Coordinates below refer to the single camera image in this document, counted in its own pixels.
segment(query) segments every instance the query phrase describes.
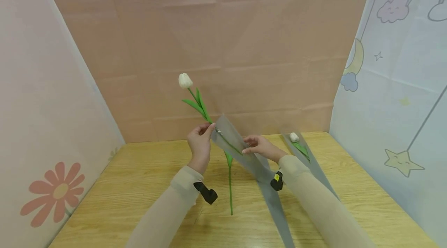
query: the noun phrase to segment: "left hand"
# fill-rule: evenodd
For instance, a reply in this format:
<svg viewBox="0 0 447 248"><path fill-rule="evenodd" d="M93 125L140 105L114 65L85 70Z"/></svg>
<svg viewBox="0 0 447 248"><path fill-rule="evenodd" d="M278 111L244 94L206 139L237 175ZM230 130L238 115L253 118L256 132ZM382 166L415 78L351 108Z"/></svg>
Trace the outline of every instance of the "left hand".
<svg viewBox="0 0 447 248"><path fill-rule="evenodd" d="M192 153L192 159L188 163L188 166L202 175L205 173L210 162L210 139L215 127L215 123L200 124L186 137Z"/></svg>

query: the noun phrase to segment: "decorated backdrop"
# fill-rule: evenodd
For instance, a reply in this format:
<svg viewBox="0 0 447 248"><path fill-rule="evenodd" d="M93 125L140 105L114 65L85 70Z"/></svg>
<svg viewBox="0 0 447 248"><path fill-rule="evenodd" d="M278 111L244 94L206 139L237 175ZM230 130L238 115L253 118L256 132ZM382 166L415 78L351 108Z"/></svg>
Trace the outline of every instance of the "decorated backdrop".
<svg viewBox="0 0 447 248"><path fill-rule="evenodd" d="M330 128L442 247L447 246L446 34L446 0L367 0Z"/></svg>
<svg viewBox="0 0 447 248"><path fill-rule="evenodd" d="M1 247L46 247L123 139L53 0L0 0Z"/></svg>

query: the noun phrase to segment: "table surface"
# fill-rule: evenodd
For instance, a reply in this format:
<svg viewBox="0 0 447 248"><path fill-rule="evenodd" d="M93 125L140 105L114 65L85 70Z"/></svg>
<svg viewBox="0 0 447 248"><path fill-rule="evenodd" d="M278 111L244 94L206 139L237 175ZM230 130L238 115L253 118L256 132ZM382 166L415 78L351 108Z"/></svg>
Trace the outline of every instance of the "table surface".
<svg viewBox="0 0 447 248"><path fill-rule="evenodd" d="M303 136L340 200L378 247L437 247L328 133ZM280 135L265 137L288 151ZM184 140L124 145L50 247L124 247L139 219L190 157ZM283 247L256 181L236 161L230 216L227 162L214 144L204 179L218 199L209 205L199 196L171 247ZM296 247L327 247L286 186L279 195Z"/></svg>

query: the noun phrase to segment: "white tulip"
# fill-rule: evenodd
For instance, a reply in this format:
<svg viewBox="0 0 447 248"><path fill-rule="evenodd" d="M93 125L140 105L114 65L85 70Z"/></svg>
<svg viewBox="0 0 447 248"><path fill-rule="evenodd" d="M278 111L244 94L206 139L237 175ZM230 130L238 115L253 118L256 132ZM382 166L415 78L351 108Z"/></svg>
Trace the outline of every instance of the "white tulip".
<svg viewBox="0 0 447 248"><path fill-rule="evenodd" d="M193 86L193 81L189 78L187 73L182 73L178 76L178 84L183 89L188 89L189 87Z"/></svg>
<svg viewBox="0 0 447 248"><path fill-rule="evenodd" d="M289 134L289 137L291 142L298 142L300 140L300 138L295 133Z"/></svg>

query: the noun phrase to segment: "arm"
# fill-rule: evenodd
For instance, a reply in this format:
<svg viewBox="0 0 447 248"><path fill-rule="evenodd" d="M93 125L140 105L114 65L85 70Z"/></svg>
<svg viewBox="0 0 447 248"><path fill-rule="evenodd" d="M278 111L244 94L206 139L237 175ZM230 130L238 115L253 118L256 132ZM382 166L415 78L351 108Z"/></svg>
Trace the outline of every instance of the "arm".
<svg viewBox="0 0 447 248"><path fill-rule="evenodd" d="M375 247L344 205L297 157L288 155L262 136L251 135L244 141L250 147L243 153L258 153L279 165L283 181L330 247Z"/></svg>
<svg viewBox="0 0 447 248"><path fill-rule="evenodd" d="M192 159L174 176L168 189L141 218L127 241L126 248L168 247L198 191L194 183L203 180L210 161L210 138L215 124L202 124L188 134Z"/></svg>
<svg viewBox="0 0 447 248"><path fill-rule="evenodd" d="M126 247L168 247L197 199L193 183L202 180L203 176L189 166L180 169L168 189L141 218Z"/></svg>

